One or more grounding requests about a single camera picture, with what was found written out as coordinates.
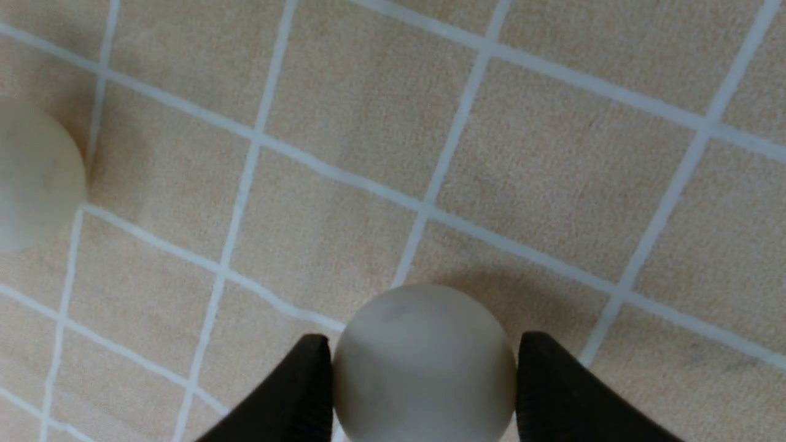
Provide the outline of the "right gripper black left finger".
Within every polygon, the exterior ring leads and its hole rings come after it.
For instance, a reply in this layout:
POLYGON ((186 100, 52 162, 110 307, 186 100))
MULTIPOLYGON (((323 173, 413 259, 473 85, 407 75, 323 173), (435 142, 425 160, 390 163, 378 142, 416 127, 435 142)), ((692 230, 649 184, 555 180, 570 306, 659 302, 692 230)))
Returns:
POLYGON ((200 441, 330 441, 329 339, 305 334, 275 369, 200 441))

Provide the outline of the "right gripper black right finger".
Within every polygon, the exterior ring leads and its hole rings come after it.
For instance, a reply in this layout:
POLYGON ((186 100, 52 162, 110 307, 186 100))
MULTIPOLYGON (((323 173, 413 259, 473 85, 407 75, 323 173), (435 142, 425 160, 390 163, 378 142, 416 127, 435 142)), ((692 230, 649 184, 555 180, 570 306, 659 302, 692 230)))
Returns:
POLYGON ((542 331, 519 342, 517 431, 521 441, 680 440, 542 331))

